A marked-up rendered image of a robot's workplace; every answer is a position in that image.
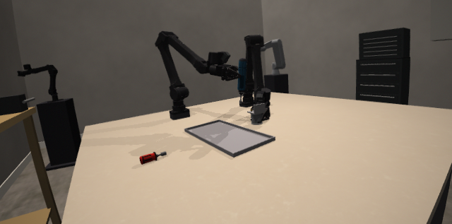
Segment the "red hand nut driver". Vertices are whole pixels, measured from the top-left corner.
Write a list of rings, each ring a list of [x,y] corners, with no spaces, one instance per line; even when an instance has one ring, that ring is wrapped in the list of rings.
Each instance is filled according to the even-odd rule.
[[[160,155],[164,156],[164,155],[167,155],[167,153],[165,151],[165,152],[161,152],[161,154],[159,154],[159,155],[156,154],[156,152],[153,152],[153,153],[147,154],[147,155],[143,155],[143,156],[140,156],[140,162],[141,162],[141,164],[145,164],[145,163],[149,163],[154,160],[156,161],[157,157]]]

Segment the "dark blue nut driver barrel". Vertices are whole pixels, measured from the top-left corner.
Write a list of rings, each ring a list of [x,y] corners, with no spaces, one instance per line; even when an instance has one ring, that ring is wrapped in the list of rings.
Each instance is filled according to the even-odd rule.
[[[247,60],[244,58],[241,58],[239,60],[239,74],[241,74],[241,78],[238,78],[238,85],[237,85],[237,90],[239,90],[239,94],[240,94],[239,104],[242,104],[242,94],[244,93],[245,85],[246,85],[246,65],[247,65]]]

